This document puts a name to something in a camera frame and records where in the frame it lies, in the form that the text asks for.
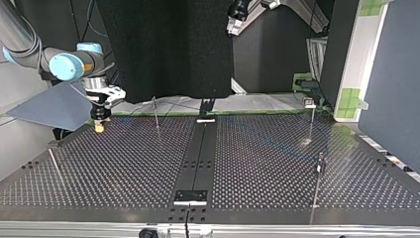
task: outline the cable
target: cable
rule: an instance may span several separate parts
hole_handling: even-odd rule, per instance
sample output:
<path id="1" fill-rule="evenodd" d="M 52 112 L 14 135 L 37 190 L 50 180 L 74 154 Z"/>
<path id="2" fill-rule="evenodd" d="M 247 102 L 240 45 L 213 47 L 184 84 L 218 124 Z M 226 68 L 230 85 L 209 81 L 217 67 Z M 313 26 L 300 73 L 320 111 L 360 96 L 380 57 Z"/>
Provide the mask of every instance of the cable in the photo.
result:
<path id="1" fill-rule="evenodd" d="M 41 73 L 41 60 L 42 56 L 44 54 L 43 51 L 43 42 L 41 41 L 41 38 L 37 35 L 37 32 L 35 31 L 34 27 L 31 25 L 31 23 L 24 17 L 22 19 L 28 24 L 29 29 L 31 30 L 33 41 L 31 46 L 24 52 L 14 52 L 10 49 L 7 49 L 12 57 L 15 58 L 25 58 L 32 54 L 34 54 L 36 51 L 38 51 L 38 59 L 37 59 L 37 70 L 38 73 Z"/>
<path id="2" fill-rule="evenodd" d="M 17 119 L 17 118 L 13 118 L 12 120 L 9 120 L 9 121 L 7 121 L 7 122 L 4 122 L 4 123 L 0 124 L 0 127 L 5 126 L 5 125 L 7 125 L 7 124 L 9 124 L 9 123 L 11 123 L 11 122 L 13 122 L 13 121 L 16 121 L 16 119 Z"/>
<path id="3" fill-rule="evenodd" d="M 109 56 L 111 56 L 113 53 L 114 53 L 114 52 L 113 52 L 113 51 L 111 51 L 111 52 L 109 52 L 107 55 L 105 55 L 104 60 L 105 60 L 106 58 L 108 58 Z"/>
<path id="4" fill-rule="evenodd" d="M 70 3 L 70 9 L 71 9 L 71 16 L 73 17 L 73 24 L 74 24 L 74 28 L 76 30 L 76 34 L 77 34 L 77 40 L 80 42 L 80 34 L 78 32 L 78 27 L 77 27 L 77 22 L 76 22 L 76 17 L 74 15 L 74 7 L 73 7 L 73 0 L 69 0 Z"/>
<path id="5" fill-rule="evenodd" d="M 115 63 L 114 63 L 114 62 L 111 62 L 110 64 L 108 64 L 108 65 L 107 65 L 106 67 L 104 67 L 103 69 L 101 69 L 101 70 L 99 70 L 99 71 L 97 71 L 97 72 L 95 72 L 95 73 L 91 74 L 91 75 L 90 75 L 90 77 L 100 75 L 101 73 L 104 73 L 106 70 L 108 70 L 109 68 L 113 67 L 114 65 L 115 65 Z"/>
<path id="6" fill-rule="evenodd" d="M 111 85 L 114 85 L 114 83 L 117 81 L 118 77 L 120 76 L 120 73 L 118 72 L 117 76 L 111 81 Z"/>
<path id="7" fill-rule="evenodd" d="M 90 28 L 94 33 L 96 33 L 96 34 L 98 34 L 99 36 L 102 36 L 102 37 L 108 37 L 108 35 L 106 35 L 106 34 L 103 34 L 103 33 L 100 33 L 99 31 L 97 31 L 93 26 L 92 26 L 92 24 L 90 23 L 90 19 L 92 18 L 92 14 L 93 14 L 93 6 L 94 6 L 94 4 L 95 4 L 95 2 L 93 2 L 94 0 L 90 0 L 89 1 L 89 5 L 87 6 L 87 12 L 86 12 L 86 26 L 85 26 L 85 28 L 84 28 L 84 31 L 83 31 L 83 36 L 82 36 L 82 38 L 81 38 L 81 42 L 83 42 L 84 41 L 84 38 L 86 37 L 86 33 L 87 33 L 87 30 Z"/>
<path id="8" fill-rule="evenodd" d="M 178 104 L 178 103 L 167 102 L 167 101 L 163 101 L 162 103 L 172 104 L 172 105 L 175 105 L 175 106 L 185 107 L 185 108 L 194 109 L 194 110 L 198 110 L 198 111 L 202 111 L 202 112 L 206 112 L 206 113 L 211 113 L 213 115 L 217 115 L 217 113 L 215 113 L 215 112 L 205 111 L 205 110 L 202 110 L 200 108 L 185 106 L 185 105 Z M 279 150 L 281 150 L 284 154 L 287 154 L 288 156 L 292 156 L 292 157 L 300 158 L 300 159 L 310 159 L 310 160 L 315 160 L 315 161 L 318 160 L 318 155 L 315 155 L 315 156 L 302 156 L 302 155 L 300 155 L 298 153 L 292 152 L 290 150 L 290 148 L 287 148 L 286 146 L 281 145 L 281 143 L 278 143 L 275 139 L 268 137 L 266 134 L 260 133 L 260 131 L 259 131 L 258 128 L 253 128 L 252 126 L 249 125 L 249 123 L 246 123 L 246 122 L 240 123 L 240 122 L 237 122 L 237 121 L 235 121 L 233 119 L 229 119 L 227 117 L 224 117 L 224 119 L 227 120 L 227 121 L 231 121 L 232 123 L 234 123 L 236 125 L 244 126 L 248 130 L 254 131 L 257 135 L 261 135 L 261 137 L 263 139 L 265 139 L 269 144 L 272 144 L 273 146 L 275 146 L 276 148 L 278 148 Z M 328 133 L 323 133 L 323 131 L 315 124 L 315 122 L 314 122 L 313 125 L 314 125 L 314 128 L 317 131 L 319 131 L 320 134 L 324 137 L 324 139 L 329 142 L 329 139 L 328 138 L 329 138 L 330 135 Z M 325 156 L 328 156 L 329 155 L 328 146 L 329 146 L 329 143 L 327 143 L 325 145 L 325 147 L 326 147 L 325 148 Z"/>
<path id="9" fill-rule="evenodd" d="M 327 97 L 325 96 L 324 91 L 322 90 L 321 83 L 319 82 L 319 79 L 316 77 L 312 47 L 311 47 L 311 44 L 310 44 L 310 41 L 312 39 L 312 22 L 313 22 L 313 19 L 314 19 L 315 8 L 316 8 L 316 5 L 317 5 L 317 2 L 318 2 L 317 0 L 314 1 L 314 6 L 312 7 L 311 19 L 309 21 L 309 58 L 310 58 L 310 62 L 312 64 L 312 68 L 314 70 L 314 78 L 315 78 L 315 81 L 318 83 L 319 90 L 321 91 L 321 94 L 324 97 L 327 104 L 329 104 L 331 106 L 331 103 L 328 101 Z"/>

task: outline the metal post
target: metal post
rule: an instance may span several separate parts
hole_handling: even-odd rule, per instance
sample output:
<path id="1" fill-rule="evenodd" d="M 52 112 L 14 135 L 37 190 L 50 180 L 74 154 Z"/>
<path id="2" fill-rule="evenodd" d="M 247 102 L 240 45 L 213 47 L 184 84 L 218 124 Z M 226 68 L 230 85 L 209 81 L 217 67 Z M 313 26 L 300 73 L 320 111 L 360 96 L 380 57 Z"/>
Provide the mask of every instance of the metal post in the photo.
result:
<path id="1" fill-rule="evenodd" d="M 311 118 L 311 124 L 314 122 L 314 118 L 315 118 L 315 109 L 316 109 L 316 108 L 312 108 L 312 118 Z"/>
<path id="2" fill-rule="evenodd" d="M 0 0 L 0 41 L 14 52 L 28 50 L 33 42 L 25 20 L 17 13 L 10 0 Z"/>
<path id="3" fill-rule="evenodd" d="M 157 128 L 158 128 L 158 106 L 157 106 L 157 98 L 154 96 L 152 98 L 152 101 L 154 102 L 155 120 L 157 122 Z"/>
<path id="4" fill-rule="evenodd" d="M 53 155 L 53 150 L 52 150 L 52 149 L 49 149 L 49 153 L 50 153 L 50 157 L 52 158 L 52 163 L 53 163 L 53 165 L 54 165 L 54 166 L 55 166 L 55 168 L 59 171 L 59 166 L 58 166 L 58 164 L 56 163 L 55 156 Z"/>

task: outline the black cable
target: black cable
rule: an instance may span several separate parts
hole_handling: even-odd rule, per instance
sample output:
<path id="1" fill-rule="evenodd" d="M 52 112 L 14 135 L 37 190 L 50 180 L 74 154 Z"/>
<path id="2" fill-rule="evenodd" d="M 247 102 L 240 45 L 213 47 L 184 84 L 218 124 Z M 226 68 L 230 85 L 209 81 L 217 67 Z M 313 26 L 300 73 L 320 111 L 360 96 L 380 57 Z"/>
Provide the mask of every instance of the black cable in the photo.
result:
<path id="1" fill-rule="evenodd" d="M 108 58 L 108 57 L 109 57 L 109 56 L 111 56 L 113 53 L 114 53 L 113 51 L 109 52 L 107 55 L 105 55 L 104 59 Z"/>
<path id="2" fill-rule="evenodd" d="M 327 104 L 331 106 L 331 103 L 328 101 L 327 97 L 325 96 L 324 91 L 322 90 L 321 83 L 319 82 L 319 79 L 316 77 L 315 64 L 314 64 L 313 54 L 312 54 L 312 47 L 311 47 L 311 44 L 310 44 L 310 41 L 312 39 L 312 22 L 313 22 L 313 19 L 314 19 L 315 8 L 316 8 L 317 3 L 318 3 L 318 1 L 315 0 L 314 1 L 314 6 L 312 7 L 311 20 L 309 21 L 309 58 L 310 58 L 310 62 L 312 64 L 312 69 L 314 71 L 314 78 L 315 78 L 314 81 L 316 81 L 318 83 L 318 87 L 319 87 L 319 90 L 320 90 L 322 96 L 324 97 Z"/>
<path id="3" fill-rule="evenodd" d="M 114 71 L 114 73 L 112 74 L 112 76 L 111 76 L 111 79 L 109 80 L 109 83 L 111 84 L 111 85 L 114 85 L 114 83 L 115 83 L 115 81 L 117 81 L 117 79 L 118 79 L 118 77 L 120 76 L 120 72 L 118 71 L 118 69 L 116 69 L 115 71 Z"/>
<path id="4" fill-rule="evenodd" d="M 77 22 L 76 22 L 76 16 L 74 15 L 73 0 L 69 0 L 69 3 L 70 3 L 70 9 L 71 9 L 71 16 L 73 17 L 74 28 L 75 28 L 76 34 L 77 34 L 77 40 L 80 42 L 80 34 L 78 32 L 78 27 L 77 27 Z"/>

